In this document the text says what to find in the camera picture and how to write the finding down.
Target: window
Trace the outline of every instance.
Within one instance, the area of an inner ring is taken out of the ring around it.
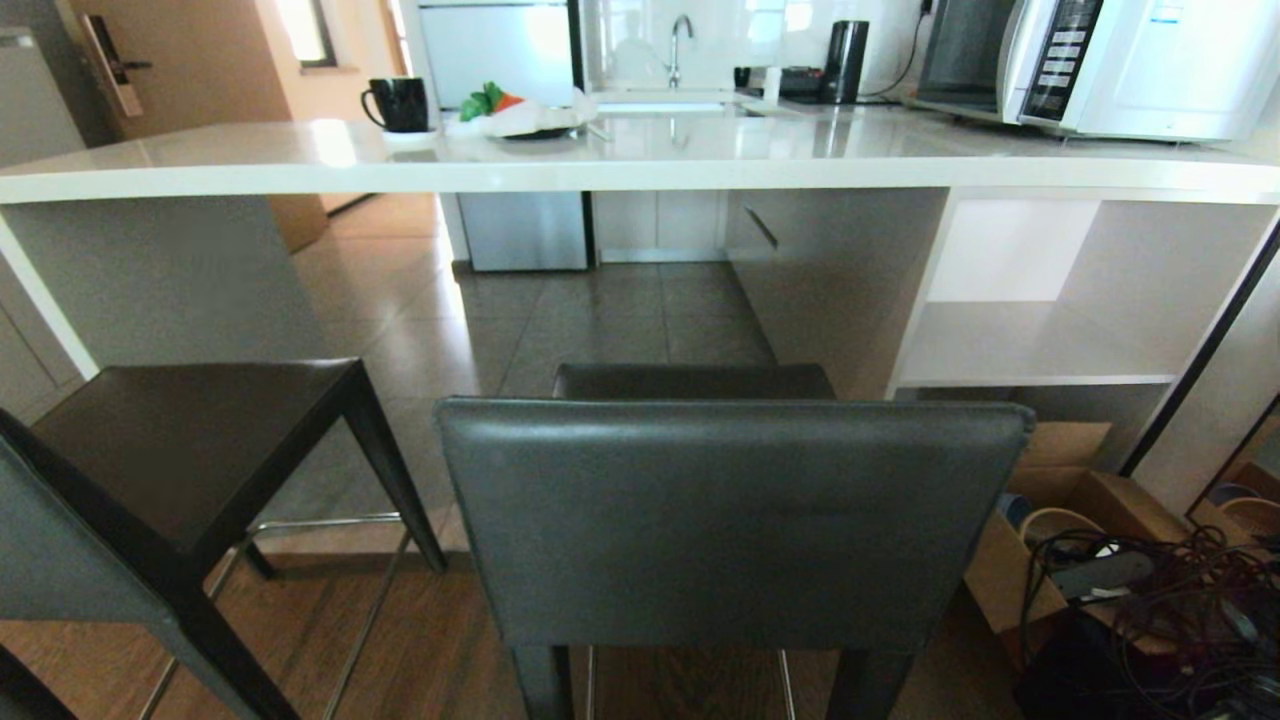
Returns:
[[[275,5],[280,9],[284,29],[289,33],[293,55],[303,68],[338,65],[320,0],[275,0]]]

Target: microwave oven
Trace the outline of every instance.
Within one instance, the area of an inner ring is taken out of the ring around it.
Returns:
[[[914,105],[1056,135],[1248,137],[1276,0],[940,0]]]

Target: white countertop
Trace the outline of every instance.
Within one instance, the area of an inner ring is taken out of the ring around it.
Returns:
[[[604,117],[550,141],[389,142],[367,123],[247,123],[0,170],[0,204],[312,192],[803,187],[1139,188],[1280,202],[1280,167],[1199,146],[1055,138],[902,108]]]

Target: kitchen island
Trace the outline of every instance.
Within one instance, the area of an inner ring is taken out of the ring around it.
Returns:
[[[1280,206],[1280,167],[1213,149],[886,108],[740,115],[604,117],[604,138],[536,143],[214,126],[0,170],[0,251],[91,377],[323,352],[269,195],[717,191],[780,361],[822,363],[846,398],[1108,420],[1115,468]]]

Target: plate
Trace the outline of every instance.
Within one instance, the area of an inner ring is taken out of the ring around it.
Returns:
[[[557,137],[564,137],[572,131],[573,128],[540,129],[538,132],[526,132],[524,135],[508,135],[502,140],[556,140]]]

